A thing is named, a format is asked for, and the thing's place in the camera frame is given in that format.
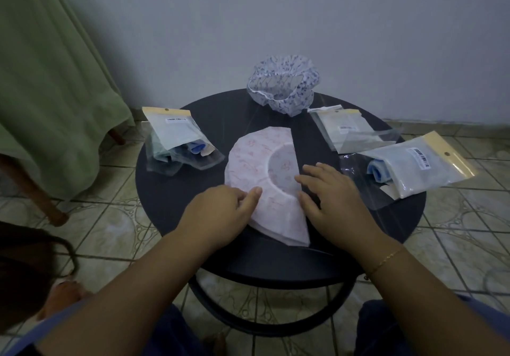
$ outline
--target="left hand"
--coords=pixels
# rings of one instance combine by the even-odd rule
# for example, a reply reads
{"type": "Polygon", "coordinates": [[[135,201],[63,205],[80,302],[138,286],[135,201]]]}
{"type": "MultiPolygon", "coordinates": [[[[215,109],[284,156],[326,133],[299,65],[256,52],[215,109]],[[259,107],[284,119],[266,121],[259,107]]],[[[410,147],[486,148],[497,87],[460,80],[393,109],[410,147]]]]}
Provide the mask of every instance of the left hand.
{"type": "Polygon", "coordinates": [[[260,187],[248,193],[228,185],[209,188],[191,200],[176,231],[203,239],[212,250],[217,250],[245,228],[261,194],[260,187]]]}

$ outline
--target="green fabric drape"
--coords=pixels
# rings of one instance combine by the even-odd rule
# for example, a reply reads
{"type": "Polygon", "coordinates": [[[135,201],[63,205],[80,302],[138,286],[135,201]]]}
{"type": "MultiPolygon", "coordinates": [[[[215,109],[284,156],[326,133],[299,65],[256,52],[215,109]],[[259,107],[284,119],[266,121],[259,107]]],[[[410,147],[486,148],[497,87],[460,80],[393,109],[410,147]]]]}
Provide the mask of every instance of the green fabric drape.
{"type": "Polygon", "coordinates": [[[0,0],[0,153],[70,199],[99,171],[98,147],[131,112],[64,0],[0,0]]]}

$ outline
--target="black metal table leg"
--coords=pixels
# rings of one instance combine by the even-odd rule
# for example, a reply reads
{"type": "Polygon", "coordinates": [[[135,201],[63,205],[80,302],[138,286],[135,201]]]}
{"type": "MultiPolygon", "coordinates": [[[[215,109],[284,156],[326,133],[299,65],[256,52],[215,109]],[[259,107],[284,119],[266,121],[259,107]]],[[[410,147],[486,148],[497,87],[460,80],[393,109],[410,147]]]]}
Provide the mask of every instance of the black metal table leg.
{"type": "Polygon", "coordinates": [[[355,282],[355,278],[344,282],[338,294],[335,295],[328,305],[319,310],[317,313],[306,317],[303,320],[276,325],[247,321],[221,308],[220,305],[214,302],[213,299],[207,295],[206,291],[199,285],[196,276],[193,276],[188,283],[193,294],[195,294],[201,304],[214,317],[229,327],[255,336],[287,337],[307,332],[321,325],[324,321],[331,317],[343,305],[354,287],[355,282]]]}

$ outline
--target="barcode sticker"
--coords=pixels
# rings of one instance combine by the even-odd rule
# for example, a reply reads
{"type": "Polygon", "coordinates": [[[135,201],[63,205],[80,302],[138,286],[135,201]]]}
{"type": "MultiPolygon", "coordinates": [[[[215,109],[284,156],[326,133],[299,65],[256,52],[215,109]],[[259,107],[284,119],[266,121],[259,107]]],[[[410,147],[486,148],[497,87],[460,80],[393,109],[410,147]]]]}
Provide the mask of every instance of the barcode sticker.
{"type": "Polygon", "coordinates": [[[358,128],[356,126],[339,126],[338,130],[340,131],[340,134],[346,134],[349,133],[351,130],[357,131],[358,128]]]}
{"type": "Polygon", "coordinates": [[[176,122],[188,122],[186,117],[172,117],[165,119],[167,124],[175,124],[176,122]]]}
{"type": "Polygon", "coordinates": [[[413,155],[416,162],[420,166],[420,169],[430,169],[430,164],[427,160],[427,156],[425,156],[422,151],[420,151],[418,148],[407,148],[406,151],[413,155]]]}

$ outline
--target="wooden chair leg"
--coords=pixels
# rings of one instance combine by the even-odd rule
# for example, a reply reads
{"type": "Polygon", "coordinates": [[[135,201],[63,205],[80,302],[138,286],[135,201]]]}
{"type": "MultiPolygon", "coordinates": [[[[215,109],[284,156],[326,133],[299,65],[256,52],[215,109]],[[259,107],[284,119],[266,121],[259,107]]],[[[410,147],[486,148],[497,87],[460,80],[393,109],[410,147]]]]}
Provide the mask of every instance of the wooden chair leg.
{"type": "Polygon", "coordinates": [[[16,159],[0,154],[0,169],[2,169],[19,186],[21,191],[44,212],[50,224],[61,226],[67,222],[69,216],[60,211],[52,203],[48,194],[30,179],[30,176],[16,159]]]}
{"type": "Polygon", "coordinates": [[[118,134],[118,132],[117,132],[115,129],[110,129],[110,130],[108,131],[108,134],[110,135],[110,137],[111,137],[112,139],[114,139],[114,140],[115,140],[115,142],[116,142],[117,144],[119,144],[119,145],[124,145],[124,144],[126,143],[126,140],[124,140],[124,139],[122,138],[122,136],[121,136],[120,134],[118,134]]]}

